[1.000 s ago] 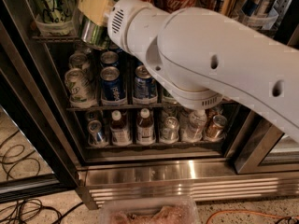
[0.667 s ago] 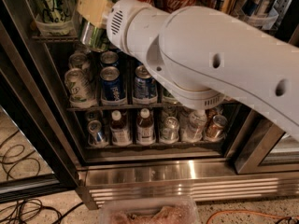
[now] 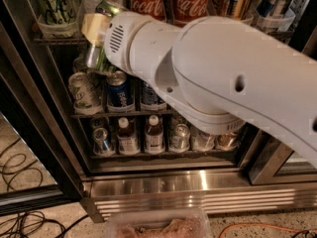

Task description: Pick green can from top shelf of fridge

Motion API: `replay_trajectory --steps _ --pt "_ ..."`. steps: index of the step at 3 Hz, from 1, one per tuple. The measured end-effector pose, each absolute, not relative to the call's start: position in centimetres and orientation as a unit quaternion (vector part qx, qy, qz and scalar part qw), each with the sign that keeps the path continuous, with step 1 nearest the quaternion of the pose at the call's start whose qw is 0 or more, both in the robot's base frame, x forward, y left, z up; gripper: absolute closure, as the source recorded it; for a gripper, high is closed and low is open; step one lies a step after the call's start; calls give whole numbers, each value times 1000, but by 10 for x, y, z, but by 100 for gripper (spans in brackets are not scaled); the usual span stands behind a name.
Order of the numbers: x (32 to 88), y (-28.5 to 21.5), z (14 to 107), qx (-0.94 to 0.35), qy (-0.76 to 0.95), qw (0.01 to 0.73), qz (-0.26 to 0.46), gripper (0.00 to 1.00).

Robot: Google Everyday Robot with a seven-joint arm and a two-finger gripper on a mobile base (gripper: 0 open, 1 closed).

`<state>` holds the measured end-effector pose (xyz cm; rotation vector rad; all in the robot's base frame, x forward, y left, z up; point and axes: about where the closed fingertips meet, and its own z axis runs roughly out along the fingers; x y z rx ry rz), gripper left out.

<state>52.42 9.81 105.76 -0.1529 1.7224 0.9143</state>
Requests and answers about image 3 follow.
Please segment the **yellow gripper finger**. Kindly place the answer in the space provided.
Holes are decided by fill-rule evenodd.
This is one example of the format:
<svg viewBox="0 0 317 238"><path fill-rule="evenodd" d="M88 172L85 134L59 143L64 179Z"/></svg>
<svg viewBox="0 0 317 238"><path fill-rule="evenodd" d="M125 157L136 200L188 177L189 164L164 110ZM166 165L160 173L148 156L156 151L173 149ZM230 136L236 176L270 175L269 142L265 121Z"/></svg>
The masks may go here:
<svg viewBox="0 0 317 238"><path fill-rule="evenodd" d="M104 45L106 31L112 18L99 13L85 14L82 22L81 33L86 40L95 47Z"/></svg>

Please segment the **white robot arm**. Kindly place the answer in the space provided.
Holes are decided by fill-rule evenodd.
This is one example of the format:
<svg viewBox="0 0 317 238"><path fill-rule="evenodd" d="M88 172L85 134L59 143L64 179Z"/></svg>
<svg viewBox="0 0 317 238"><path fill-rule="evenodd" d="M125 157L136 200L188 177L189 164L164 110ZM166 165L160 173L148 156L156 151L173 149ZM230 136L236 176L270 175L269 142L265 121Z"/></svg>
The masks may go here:
<svg viewBox="0 0 317 238"><path fill-rule="evenodd" d="M87 14L81 31L198 129L220 135L243 120L317 167L316 60L216 16L178 28L131 11Z"/></svg>

